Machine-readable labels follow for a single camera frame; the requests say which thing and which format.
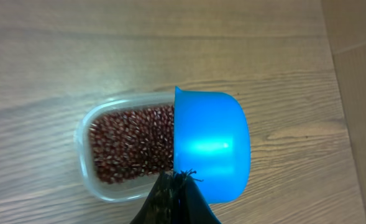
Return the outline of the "blue plastic measuring scoop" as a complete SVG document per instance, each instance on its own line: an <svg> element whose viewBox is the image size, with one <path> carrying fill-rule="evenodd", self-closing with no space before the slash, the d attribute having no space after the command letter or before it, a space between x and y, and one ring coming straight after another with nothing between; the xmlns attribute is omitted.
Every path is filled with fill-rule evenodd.
<svg viewBox="0 0 366 224"><path fill-rule="evenodd" d="M192 170L207 203L239 197L250 173L250 134L238 101L223 92L175 89L173 169Z"/></svg>

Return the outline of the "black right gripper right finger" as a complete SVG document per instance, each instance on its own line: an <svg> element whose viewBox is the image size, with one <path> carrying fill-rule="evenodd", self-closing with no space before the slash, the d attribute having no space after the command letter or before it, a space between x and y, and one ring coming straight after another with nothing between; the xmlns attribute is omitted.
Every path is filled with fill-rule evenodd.
<svg viewBox="0 0 366 224"><path fill-rule="evenodd" d="M196 171L178 173L178 219L182 224L221 224L204 199L197 179L192 177Z"/></svg>

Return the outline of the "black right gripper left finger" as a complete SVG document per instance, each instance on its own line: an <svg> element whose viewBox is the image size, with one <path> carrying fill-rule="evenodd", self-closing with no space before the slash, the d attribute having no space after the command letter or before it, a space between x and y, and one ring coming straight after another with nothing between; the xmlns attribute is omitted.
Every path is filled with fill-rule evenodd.
<svg viewBox="0 0 366 224"><path fill-rule="evenodd" d="M178 196L175 173L162 172L147 199L130 224L175 224L178 221Z"/></svg>

